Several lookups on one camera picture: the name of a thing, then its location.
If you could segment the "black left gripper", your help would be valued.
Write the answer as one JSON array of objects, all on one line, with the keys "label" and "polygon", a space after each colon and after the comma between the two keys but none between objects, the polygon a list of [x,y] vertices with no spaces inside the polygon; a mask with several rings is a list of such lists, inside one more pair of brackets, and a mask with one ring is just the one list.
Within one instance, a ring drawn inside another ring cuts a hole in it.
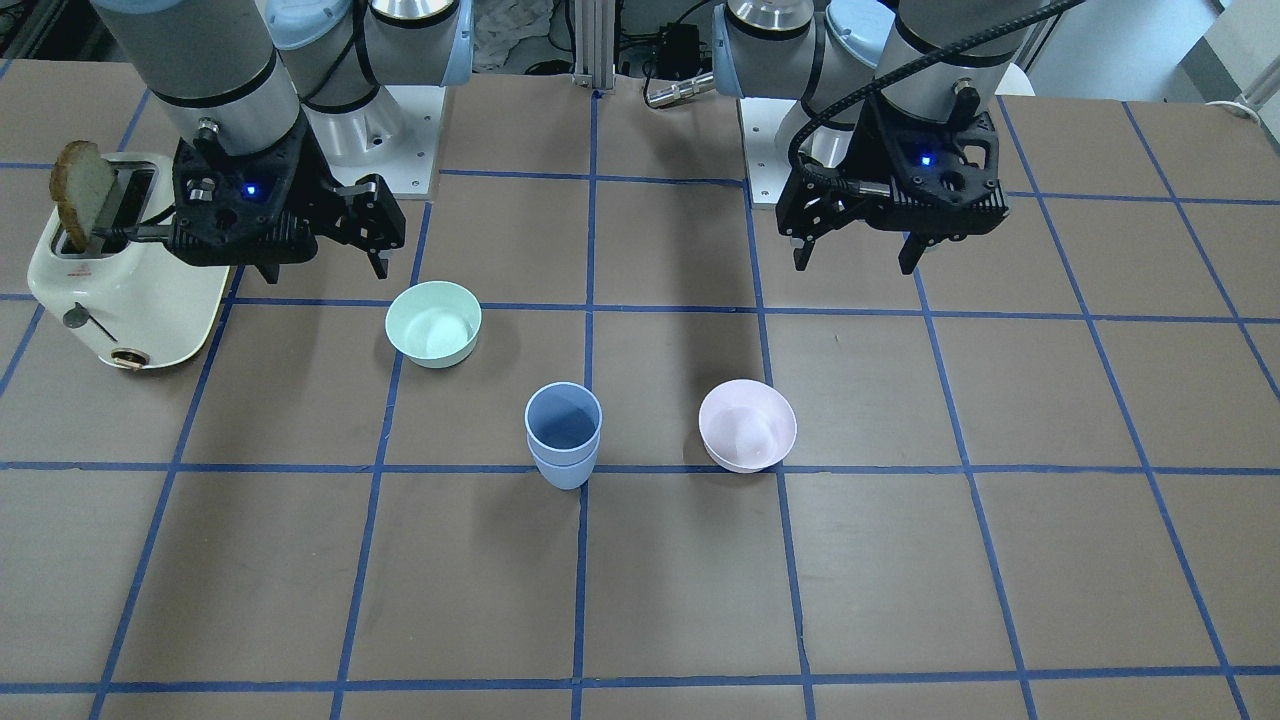
[{"label": "black left gripper", "polygon": [[[776,202],[776,229],[791,240],[794,268],[806,270],[817,241],[852,222],[874,223],[893,209],[895,169],[888,150],[893,109],[877,95],[856,102],[858,119],[829,118],[801,97],[783,120],[778,146],[787,176]],[[902,275],[915,273],[946,234],[908,232],[899,251]]]}]

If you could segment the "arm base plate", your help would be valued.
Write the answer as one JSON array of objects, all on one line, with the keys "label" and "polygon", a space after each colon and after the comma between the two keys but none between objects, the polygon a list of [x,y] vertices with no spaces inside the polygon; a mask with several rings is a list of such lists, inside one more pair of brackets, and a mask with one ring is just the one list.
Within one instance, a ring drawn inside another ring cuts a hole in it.
[{"label": "arm base plate", "polygon": [[772,209],[791,172],[788,145],[810,117],[799,100],[742,97],[739,119],[751,205],[755,210]]},{"label": "arm base plate", "polygon": [[352,186],[379,174],[398,199],[430,199],[448,90],[381,87],[365,106],[326,114],[305,108],[333,176]]}]

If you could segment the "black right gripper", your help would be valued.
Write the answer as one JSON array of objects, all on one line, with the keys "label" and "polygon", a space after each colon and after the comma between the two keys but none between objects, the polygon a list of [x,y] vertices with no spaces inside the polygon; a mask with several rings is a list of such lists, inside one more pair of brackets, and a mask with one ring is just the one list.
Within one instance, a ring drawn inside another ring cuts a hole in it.
[{"label": "black right gripper", "polygon": [[[364,251],[375,277],[385,281],[390,255],[404,246],[404,215],[385,179],[369,174],[347,186],[338,182],[320,149],[308,118],[298,113],[300,137],[294,169],[294,254],[314,256],[319,236]],[[280,263],[257,263],[266,284],[278,284]]]}]

